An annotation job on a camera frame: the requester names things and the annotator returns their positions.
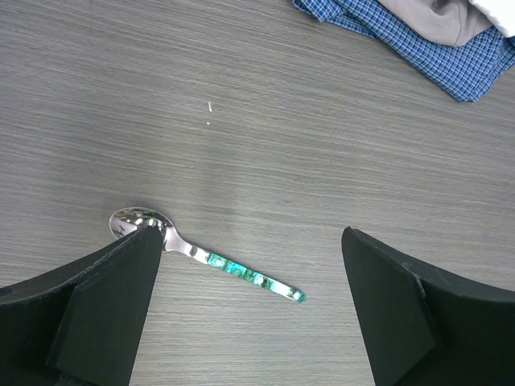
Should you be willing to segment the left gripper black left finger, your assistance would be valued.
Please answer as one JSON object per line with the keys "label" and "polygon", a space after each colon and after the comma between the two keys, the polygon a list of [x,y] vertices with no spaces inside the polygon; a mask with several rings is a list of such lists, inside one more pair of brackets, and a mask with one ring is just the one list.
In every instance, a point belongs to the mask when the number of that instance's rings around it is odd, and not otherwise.
{"label": "left gripper black left finger", "polygon": [[3,385],[127,385],[162,256],[146,227],[1,289]]}

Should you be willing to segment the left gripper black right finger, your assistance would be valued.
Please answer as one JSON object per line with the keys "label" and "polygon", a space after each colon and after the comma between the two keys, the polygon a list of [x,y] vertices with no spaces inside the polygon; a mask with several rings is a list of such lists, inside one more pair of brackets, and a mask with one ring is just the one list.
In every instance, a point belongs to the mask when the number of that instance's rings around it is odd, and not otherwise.
{"label": "left gripper black right finger", "polygon": [[344,267],[377,385],[512,385],[514,293],[346,228]]}

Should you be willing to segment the spoon with green handle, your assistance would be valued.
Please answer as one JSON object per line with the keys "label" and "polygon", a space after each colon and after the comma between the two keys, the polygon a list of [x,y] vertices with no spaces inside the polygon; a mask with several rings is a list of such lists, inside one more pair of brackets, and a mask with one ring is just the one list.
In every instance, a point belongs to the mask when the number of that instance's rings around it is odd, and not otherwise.
{"label": "spoon with green handle", "polygon": [[175,225],[158,211],[143,207],[128,207],[114,212],[109,218],[110,231],[118,239],[144,227],[154,227],[160,231],[163,236],[163,251],[166,253],[182,253],[202,264],[209,265],[264,290],[269,290],[271,293],[281,295],[293,302],[303,303],[307,299],[306,294],[300,289],[187,242],[179,235]]}

